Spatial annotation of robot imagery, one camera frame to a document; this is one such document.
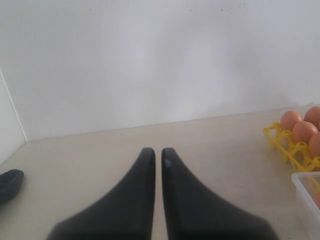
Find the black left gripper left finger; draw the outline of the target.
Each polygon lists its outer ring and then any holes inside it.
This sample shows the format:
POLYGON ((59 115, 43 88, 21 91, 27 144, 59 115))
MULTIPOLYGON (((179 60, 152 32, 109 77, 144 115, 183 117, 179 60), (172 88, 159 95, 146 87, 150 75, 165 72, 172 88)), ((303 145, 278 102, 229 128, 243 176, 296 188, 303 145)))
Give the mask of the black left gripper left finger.
POLYGON ((105 196, 55 225, 49 240, 150 240, 155 206, 156 156, 143 148, 105 196))

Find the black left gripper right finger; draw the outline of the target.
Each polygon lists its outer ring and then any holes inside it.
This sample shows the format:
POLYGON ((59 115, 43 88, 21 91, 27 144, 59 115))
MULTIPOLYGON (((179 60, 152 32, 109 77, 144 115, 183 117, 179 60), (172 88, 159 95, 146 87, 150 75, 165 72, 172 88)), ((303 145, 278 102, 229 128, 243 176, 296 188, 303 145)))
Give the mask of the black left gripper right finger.
POLYGON ((174 148, 161 152, 161 175, 168 239, 278 239, 265 219, 231 204, 205 186, 174 148))

